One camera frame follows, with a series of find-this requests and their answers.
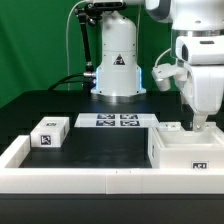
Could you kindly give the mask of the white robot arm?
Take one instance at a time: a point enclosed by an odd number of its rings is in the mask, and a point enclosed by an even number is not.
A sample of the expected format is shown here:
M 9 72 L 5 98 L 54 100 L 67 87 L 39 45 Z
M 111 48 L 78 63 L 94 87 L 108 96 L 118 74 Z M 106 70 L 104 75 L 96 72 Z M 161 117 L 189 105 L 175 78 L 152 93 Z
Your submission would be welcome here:
M 103 11 L 102 61 L 92 93 L 105 99 L 133 97 L 145 90 L 137 70 L 136 27 L 112 8 L 140 3 L 155 21 L 170 23 L 173 65 L 156 64 L 152 75 L 162 91 L 174 80 L 181 100 L 194 112 L 193 128 L 204 127 L 224 96 L 224 0 L 92 0 Z

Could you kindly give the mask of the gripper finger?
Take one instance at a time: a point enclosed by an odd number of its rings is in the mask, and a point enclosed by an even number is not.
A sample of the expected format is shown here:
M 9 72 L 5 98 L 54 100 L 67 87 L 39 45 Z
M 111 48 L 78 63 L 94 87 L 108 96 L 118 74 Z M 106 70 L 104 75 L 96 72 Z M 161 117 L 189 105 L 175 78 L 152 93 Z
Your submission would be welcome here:
M 203 131 L 205 128 L 205 122 L 207 120 L 206 114 L 195 114 L 193 116 L 193 130 Z

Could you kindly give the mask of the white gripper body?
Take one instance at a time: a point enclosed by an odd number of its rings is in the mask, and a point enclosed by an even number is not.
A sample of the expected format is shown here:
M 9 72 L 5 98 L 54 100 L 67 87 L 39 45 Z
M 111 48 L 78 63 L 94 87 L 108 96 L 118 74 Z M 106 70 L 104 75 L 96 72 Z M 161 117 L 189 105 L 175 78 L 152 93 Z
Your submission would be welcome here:
M 189 73 L 181 92 L 196 114 L 216 114 L 224 94 L 224 36 L 176 39 L 175 54 Z

